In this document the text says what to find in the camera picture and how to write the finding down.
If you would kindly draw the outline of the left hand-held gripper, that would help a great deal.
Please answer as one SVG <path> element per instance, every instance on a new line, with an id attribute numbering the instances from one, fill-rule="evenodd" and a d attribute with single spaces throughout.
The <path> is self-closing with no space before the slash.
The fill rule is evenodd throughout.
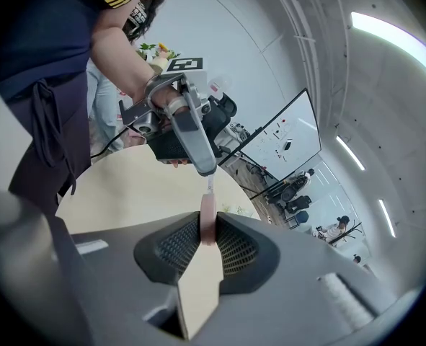
<path id="1" fill-rule="evenodd" d="M 145 88 L 145 98 L 126 107 L 120 101 L 120 114 L 124 125 L 158 125 L 163 117 L 161 109 L 152 104 L 151 97 L 164 87 L 173 87 L 180 94 L 188 93 L 195 110 L 174 115 L 172 130 L 157 133 L 147 139 L 147 144 L 157 161 L 186 161 L 199 175 L 216 172 L 217 162 L 199 117 L 211 109 L 208 100 L 208 79 L 203 58 L 174 58 L 161 74 L 153 77 Z"/>

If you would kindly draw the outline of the person's left hand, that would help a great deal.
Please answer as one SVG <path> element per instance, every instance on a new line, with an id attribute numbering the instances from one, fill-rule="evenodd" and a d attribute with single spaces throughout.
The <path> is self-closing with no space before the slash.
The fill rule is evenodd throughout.
<path id="1" fill-rule="evenodd" d="M 164 87 L 151 97 L 152 104 L 163 112 L 161 128 L 170 130 L 171 120 L 174 115 L 189 112 L 190 109 L 181 94 L 172 86 Z"/>

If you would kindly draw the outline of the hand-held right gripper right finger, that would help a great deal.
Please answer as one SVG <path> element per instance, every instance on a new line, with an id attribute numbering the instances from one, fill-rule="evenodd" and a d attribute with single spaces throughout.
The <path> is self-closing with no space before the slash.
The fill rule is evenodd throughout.
<path id="1" fill-rule="evenodd" d="M 396 296 L 327 243 L 219 213 L 223 262 L 207 345 L 332 345 L 376 320 Z"/>

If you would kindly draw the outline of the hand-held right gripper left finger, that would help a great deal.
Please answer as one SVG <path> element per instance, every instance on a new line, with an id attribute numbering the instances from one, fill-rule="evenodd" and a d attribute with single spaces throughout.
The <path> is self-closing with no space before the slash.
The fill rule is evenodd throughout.
<path id="1" fill-rule="evenodd" d="M 200 245 L 197 212 L 72 238 L 123 324 L 188 338 L 178 282 Z"/>

